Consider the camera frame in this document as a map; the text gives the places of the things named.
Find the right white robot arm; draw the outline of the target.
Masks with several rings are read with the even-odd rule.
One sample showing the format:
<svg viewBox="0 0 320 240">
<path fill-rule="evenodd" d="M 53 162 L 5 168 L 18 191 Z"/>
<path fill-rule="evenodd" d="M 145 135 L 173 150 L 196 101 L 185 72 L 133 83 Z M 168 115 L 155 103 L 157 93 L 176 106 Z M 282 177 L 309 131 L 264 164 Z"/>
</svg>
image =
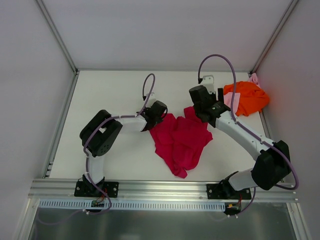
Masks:
<svg viewBox="0 0 320 240">
<path fill-rule="evenodd" d="M 189 90 L 195 115 L 203 122 L 224 132 L 240 144 L 253 158 L 253 168 L 236 171 L 222 180 L 222 194 L 232 199 L 243 189 L 259 187 L 270 190 L 291 173 L 288 145 L 257 134 L 238 118 L 231 109 L 198 85 Z"/>
</svg>

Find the magenta t shirt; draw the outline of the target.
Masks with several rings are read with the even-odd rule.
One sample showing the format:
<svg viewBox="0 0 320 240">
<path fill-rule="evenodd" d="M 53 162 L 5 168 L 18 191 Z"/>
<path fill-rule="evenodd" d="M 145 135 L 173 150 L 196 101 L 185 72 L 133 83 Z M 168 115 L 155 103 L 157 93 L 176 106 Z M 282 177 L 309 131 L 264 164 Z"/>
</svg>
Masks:
<svg viewBox="0 0 320 240">
<path fill-rule="evenodd" d="M 183 110 L 184 116 L 168 113 L 151 129 L 155 153 L 164 160 L 171 173 L 181 179 L 197 167 L 205 146 L 213 140 L 208 124 L 202 122 L 192 106 Z"/>
</svg>

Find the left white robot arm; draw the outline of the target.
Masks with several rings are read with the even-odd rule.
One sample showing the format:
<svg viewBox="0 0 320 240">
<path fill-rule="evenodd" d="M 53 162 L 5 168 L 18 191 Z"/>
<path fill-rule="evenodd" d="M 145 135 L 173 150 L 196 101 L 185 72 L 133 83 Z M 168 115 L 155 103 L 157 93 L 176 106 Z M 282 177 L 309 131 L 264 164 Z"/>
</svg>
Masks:
<svg viewBox="0 0 320 240">
<path fill-rule="evenodd" d="M 105 154 L 121 131 L 149 131 L 164 120 L 167 112 L 168 107 L 159 100 L 151 106 L 144 106 L 142 111 L 135 115 L 112 116 L 106 110 L 100 110 L 79 134 L 87 159 L 85 173 L 76 183 L 74 196 L 99 197 L 104 190 L 109 197 L 115 198 L 115 184 L 105 181 Z"/>
</svg>

